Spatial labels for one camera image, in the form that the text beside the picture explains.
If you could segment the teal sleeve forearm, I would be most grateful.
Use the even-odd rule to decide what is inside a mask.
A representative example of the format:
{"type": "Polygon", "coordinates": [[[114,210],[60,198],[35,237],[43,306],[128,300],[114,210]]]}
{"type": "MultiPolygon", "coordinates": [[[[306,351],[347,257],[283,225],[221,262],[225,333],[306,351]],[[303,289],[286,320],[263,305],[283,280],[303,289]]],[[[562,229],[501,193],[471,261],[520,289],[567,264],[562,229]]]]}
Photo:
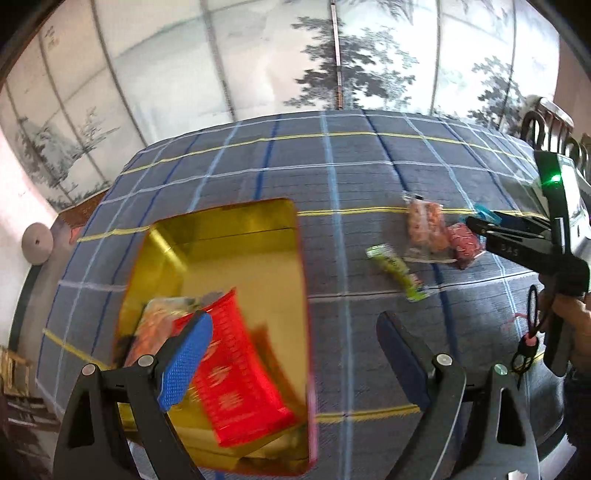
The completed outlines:
{"type": "Polygon", "coordinates": [[[564,422],[569,442],[578,450],[590,451],[590,375],[571,367],[564,379],[564,422]]]}

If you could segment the person right hand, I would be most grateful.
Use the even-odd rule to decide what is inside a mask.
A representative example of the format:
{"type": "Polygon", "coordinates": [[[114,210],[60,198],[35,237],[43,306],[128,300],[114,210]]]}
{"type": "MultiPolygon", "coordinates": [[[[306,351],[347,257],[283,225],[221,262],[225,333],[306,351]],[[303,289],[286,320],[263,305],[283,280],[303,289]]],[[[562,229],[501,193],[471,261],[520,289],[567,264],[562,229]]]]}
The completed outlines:
{"type": "Polygon", "coordinates": [[[552,296],[547,288],[540,294],[540,310],[551,309],[573,329],[573,346],[570,353],[572,365],[580,372],[590,373],[591,319],[590,300],[556,294],[552,296]]]}

